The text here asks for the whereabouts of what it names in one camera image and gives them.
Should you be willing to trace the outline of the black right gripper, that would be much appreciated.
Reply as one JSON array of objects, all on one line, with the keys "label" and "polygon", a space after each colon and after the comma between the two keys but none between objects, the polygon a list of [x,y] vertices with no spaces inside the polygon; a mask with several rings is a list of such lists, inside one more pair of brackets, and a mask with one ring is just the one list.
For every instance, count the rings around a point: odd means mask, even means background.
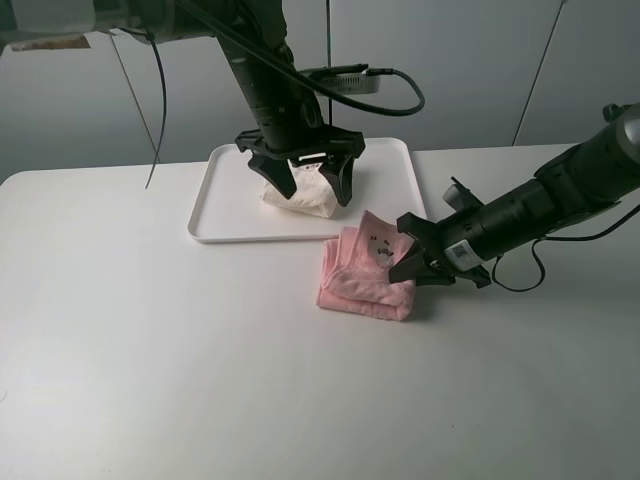
[{"label": "black right gripper", "polygon": [[555,225],[555,204],[533,179],[477,210],[455,212],[432,222],[412,213],[397,219],[397,230],[413,244],[389,270],[389,282],[449,286],[458,278],[483,288],[491,278],[483,264],[536,240]]}]

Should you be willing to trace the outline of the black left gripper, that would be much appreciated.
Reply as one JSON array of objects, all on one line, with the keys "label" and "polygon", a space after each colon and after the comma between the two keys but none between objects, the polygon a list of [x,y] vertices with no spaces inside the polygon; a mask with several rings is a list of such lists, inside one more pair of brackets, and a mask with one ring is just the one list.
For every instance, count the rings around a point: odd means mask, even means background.
[{"label": "black left gripper", "polygon": [[329,156],[322,162],[320,174],[337,203],[347,206],[353,195],[353,157],[364,151],[363,134],[326,124],[311,89],[225,38],[219,43],[257,124],[256,129],[245,130],[235,139],[240,151],[262,154],[251,157],[249,169],[290,199],[296,193],[296,182],[285,159],[345,154]]}]

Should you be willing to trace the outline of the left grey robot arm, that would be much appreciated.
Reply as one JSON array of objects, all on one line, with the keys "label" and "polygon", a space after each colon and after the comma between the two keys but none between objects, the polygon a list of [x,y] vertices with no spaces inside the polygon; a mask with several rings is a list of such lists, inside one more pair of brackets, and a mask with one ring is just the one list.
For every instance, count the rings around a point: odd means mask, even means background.
[{"label": "left grey robot arm", "polygon": [[284,198],[297,191],[292,170],[317,155],[337,202],[353,193],[361,133],[325,123],[316,96],[330,90],[298,72],[279,1],[4,1],[1,44],[70,39],[119,29],[151,46],[212,37],[218,41],[257,124],[235,140],[249,168]]}]

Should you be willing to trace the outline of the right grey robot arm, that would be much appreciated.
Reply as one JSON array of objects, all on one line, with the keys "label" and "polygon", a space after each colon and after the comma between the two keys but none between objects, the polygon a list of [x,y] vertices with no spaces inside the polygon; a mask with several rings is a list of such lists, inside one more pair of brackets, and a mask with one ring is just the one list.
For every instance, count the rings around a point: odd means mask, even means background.
[{"label": "right grey robot arm", "polygon": [[558,231],[616,205],[639,187],[639,107],[604,107],[606,126],[542,165],[533,178],[484,204],[458,180],[445,192],[454,214],[437,223],[407,213],[399,232],[413,244],[388,272],[390,283],[477,288],[496,282],[488,261],[524,245],[560,241]]}]

